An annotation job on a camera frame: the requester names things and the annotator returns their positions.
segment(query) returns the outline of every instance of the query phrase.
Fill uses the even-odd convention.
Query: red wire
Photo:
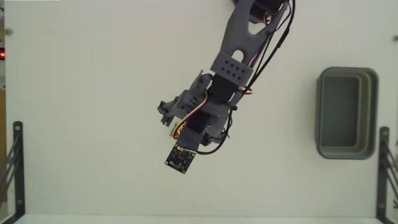
[[[208,100],[209,100],[209,96],[206,94],[203,102],[201,102],[195,109],[193,109],[188,115],[186,115],[184,117],[184,119],[181,120],[181,122],[178,124],[178,126],[174,129],[174,132],[172,135],[174,139],[178,139],[177,131],[180,129],[181,125],[183,123],[185,123],[192,115],[194,115],[196,112],[198,112],[200,109],[202,109],[206,105]]]

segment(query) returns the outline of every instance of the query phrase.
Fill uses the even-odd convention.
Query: mounting hole
[[[239,62],[242,62],[244,53],[241,50],[235,50],[231,57]]]

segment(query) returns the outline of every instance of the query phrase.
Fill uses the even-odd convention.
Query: screw
[[[12,31],[12,29],[5,29],[5,30],[4,30],[4,33],[5,33],[6,35],[12,35],[12,34],[14,33],[14,31]]]

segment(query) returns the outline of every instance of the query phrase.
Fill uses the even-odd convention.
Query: gray plastic bracket
[[[272,21],[257,34],[249,32],[250,10],[256,0],[239,1],[228,21],[226,27],[223,44],[221,45],[221,53],[231,57],[235,51],[243,52],[243,61],[245,65],[249,65],[250,61],[258,53],[268,37],[275,32],[280,20],[282,19],[289,2],[283,3],[281,9],[272,16]]]
[[[218,54],[211,70],[239,86],[245,86],[252,74],[252,69],[249,66],[223,52]]]

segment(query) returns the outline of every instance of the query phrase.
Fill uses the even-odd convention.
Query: metal rod
[[[18,140],[19,140],[19,135],[15,138],[15,141],[12,143],[11,149],[10,149],[10,151],[7,154],[6,161],[10,161],[11,160],[12,153],[15,151],[15,146],[16,146]],[[4,163],[4,166],[2,167],[2,169],[0,170],[0,182],[4,178],[3,177],[4,170],[7,170],[7,163],[6,162]]]
[[[0,208],[1,208],[2,205],[3,205],[2,201],[4,201],[4,199],[6,198],[7,190],[8,190],[8,188],[9,188],[10,185],[11,185],[11,182],[12,182],[12,180],[13,180],[13,178],[14,178],[14,175],[15,175],[15,171],[17,170],[20,161],[21,161],[21,160],[18,160],[18,161],[16,162],[16,164],[13,166],[13,169],[12,169],[12,172],[11,172],[11,177],[10,177],[10,179],[7,181],[7,184],[6,184],[6,186],[4,187],[4,190],[3,190],[2,193],[1,193]]]
[[[394,191],[394,194],[396,195],[396,199],[398,199],[398,192],[397,192],[397,189],[396,189],[394,183],[392,182],[391,176],[390,176],[390,174],[388,173],[388,171],[387,171],[387,178],[388,178],[388,181],[389,181],[390,184],[391,184],[391,187],[392,187],[392,190]]]
[[[10,161],[10,164],[9,164],[9,168],[6,169],[6,175],[4,175],[3,177],[1,177],[0,182],[2,182],[4,179],[7,180],[8,176],[9,176],[9,174],[10,174],[10,171],[11,171],[11,166],[15,163],[15,159],[16,159],[17,156],[18,156],[18,152],[19,152],[19,149],[20,149],[20,148],[21,148],[21,147],[18,146],[17,151],[14,153],[14,156],[11,158],[11,161]]]
[[[387,155],[391,157],[392,163],[394,164],[393,167],[397,167],[397,161],[395,160],[394,156],[392,155],[390,147],[388,146],[388,142],[386,140],[384,140],[383,143],[386,145],[385,150],[387,151]]]

